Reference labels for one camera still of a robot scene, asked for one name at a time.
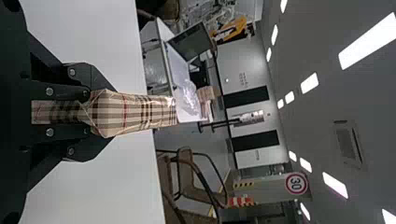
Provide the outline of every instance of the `plaid cloth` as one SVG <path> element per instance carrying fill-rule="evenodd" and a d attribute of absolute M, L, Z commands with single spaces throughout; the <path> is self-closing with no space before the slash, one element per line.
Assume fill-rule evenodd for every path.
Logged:
<path fill-rule="evenodd" d="M 76 123 L 91 126 L 104 138 L 177 124 L 176 101 L 165 96 L 92 91 L 90 100 L 33 101 L 32 123 Z"/>
<path fill-rule="evenodd" d="M 216 94 L 212 86 L 205 86 L 197 91 L 199 102 L 206 103 L 206 101 L 211 101 L 216 99 Z"/>

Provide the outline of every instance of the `desk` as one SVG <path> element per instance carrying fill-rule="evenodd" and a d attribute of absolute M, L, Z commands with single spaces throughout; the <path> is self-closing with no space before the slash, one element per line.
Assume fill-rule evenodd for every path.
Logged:
<path fill-rule="evenodd" d="M 21 0 L 29 31 L 64 63 L 94 64 L 146 94 L 135 2 Z M 151 131 L 116 137 L 93 161 L 61 162 L 28 196 L 22 224 L 164 223 Z"/>
<path fill-rule="evenodd" d="M 177 53 L 167 41 L 175 35 L 161 21 L 149 22 L 140 32 L 141 41 L 145 49 L 150 49 L 146 54 L 146 60 L 153 69 L 154 76 L 164 75 L 166 84 L 160 85 L 160 89 L 165 86 L 165 91 L 169 91 L 177 102 L 182 101 L 181 95 L 176 94 L 176 87 L 183 86 L 184 80 L 190 80 L 190 69 L 188 63 Z M 151 39 L 158 39 L 155 43 L 149 43 Z M 177 104 L 177 119 L 180 123 L 204 121 L 201 108 L 197 115 L 190 115 L 180 104 Z"/>

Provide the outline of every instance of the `sign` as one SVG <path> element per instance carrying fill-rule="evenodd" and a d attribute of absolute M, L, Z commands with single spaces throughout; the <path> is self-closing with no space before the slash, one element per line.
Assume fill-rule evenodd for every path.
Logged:
<path fill-rule="evenodd" d="M 303 195 L 308 190 L 308 181 L 302 174 L 291 174 L 286 178 L 286 189 L 290 194 Z"/>

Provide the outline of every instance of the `ceiling light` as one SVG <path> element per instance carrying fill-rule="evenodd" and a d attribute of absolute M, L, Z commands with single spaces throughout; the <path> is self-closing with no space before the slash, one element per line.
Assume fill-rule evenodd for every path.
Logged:
<path fill-rule="evenodd" d="M 384 20 L 359 37 L 338 55 L 343 70 L 357 63 L 396 39 L 396 16 L 390 13 Z"/>
<path fill-rule="evenodd" d="M 294 101 L 294 92 L 291 91 L 285 96 L 286 104 L 290 104 L 291 102 Z"/>
<path fill-rule="evenodd" d="M 285 103 L 283 103 L 283 99 L 282 99 L 282 100 L 279 100 L 279 101 L 277 102 L 277 108 L 278 108 L 278 109 L 281 109 L 284 105 L 285 105 Z"/>
<path fill-rule="evenodd" d="M 300 203 L 301 206 L 301 210 L 303 211 L 306 219 L 308 219 L 308 221 L 311 220 L 311 215 L 309 215 L 308 209 L 306 209 L 305 205 L 303 203 Z"/>
<path fill-rule="evenodd" d="M 384 216 L 385 224 L 396 223 L 396 216 L 394 216 L 392 213 L 388 212 L 385 209 L 382 209 L 382 216 Z"/>
<path fill-rule="evenodd" d="M 286 9 L 286 5 L 288 4 L 288 0 L 281 0 L 280 1 L 280 10 L 282 11 L 282 13 L 285 12 Z"/>
<path fill-rule="evenodd" d="M 271 48 L 269 48 L 269 49 L 267 50 L 267 62 L 270 62 L 270 60 L 271 60 L 271 55 L 272 55 L 272 51 L 271 51 Z"/>
<path fill-rule="evenodd" d="M 309 163 L 309 161 L 306 161 L 305 159 L 300 158 L 300 164 L 301 164 L 301 166 L 304 167 L 304 169 L 306 171 L 308 171 L 309 173 L 312 173 L 312 166 L 311 166 L 311 163 Z"/>
<path fill-rule="evenodd" d="M 317 73 L 314 73 L 304 82 L 301 83 L 301 91 L 303 94 L 306 94 L 307 92 L 312 91 L 318 85 L 319 85 L 318 75 Z"/>
<path fill-rule="evenodd" d="M 275 42 L 276 42 L 276 38 L 277 38 L 277 25 L 275 24 L 275 26 L 274 26 L 274 31 L 273 31 L 273 35 L 272 35 L 272 37 L 271 37 L 271 42 L 273 43 L 273 45 L 274 45 Z"/>
<path fill-rule="evenodd" d="M 297 161 L 297 155 L 294 152 L 292 152 L 292 151 L 289 151 L 289 158 L 292 161 Z"/>
<path fill-rule="evenodd" d="M 339 180 L 335 179 L 334 177 L 332 177 L 324 172 L 323 172 L 323 180 L 327 186 L 329 186 L 333 190 L 337 191 L 344 198 L 346 198 L 346 199 L 348 198 L 347 187 L 345 184 L 343 184 Z"/>

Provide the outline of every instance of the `white wall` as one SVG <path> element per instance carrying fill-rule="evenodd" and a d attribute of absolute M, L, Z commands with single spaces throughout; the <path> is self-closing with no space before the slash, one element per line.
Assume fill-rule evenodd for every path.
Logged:
<path fill-rule="evenodd" d="M 257 34 L 250 40 L 243 39 L 219 46 L 219 75 L 224 94 L 267 86 L 270 100 L 250 105 L 242 105 L 227 109 L 231 119 L 235 115 L 263 110 L 265 122 L 243 127 L 231 127 L 232 137 L 263 133 L 277 130 L 279 146 L 258 148 L 260 160 L 256 160 L 256 150 L 236 153 L 239 168 L 248 168 L 259 165 L 282 163 L 289 160 L 283 131 L 276 107 L 276 98 L 272 88 L 272 81 L 265 61 L 262 44 L 262 34 L 258 24 Z M 240 73 L 246 73 L 247 88 L 240 83 Z"/>

